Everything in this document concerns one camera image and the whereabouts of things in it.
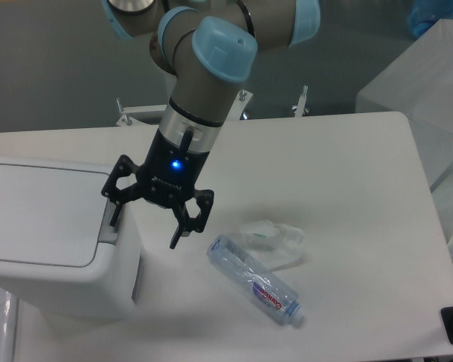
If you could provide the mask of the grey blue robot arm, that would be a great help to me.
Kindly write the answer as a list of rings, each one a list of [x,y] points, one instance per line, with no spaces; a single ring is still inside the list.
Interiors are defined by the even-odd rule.
[[[145,161],[119,157],[102,194],[115,210],[143,199],[173,211],[171,239],[202,232],[214,203],[199,190],[202,171],[243,83],[261,51],[312,38],[321,22],[317,1],[234,1],[201,9],[182,1],[104,1],[114,31],[123,38],[155,33],[152,56],[176,83]]]

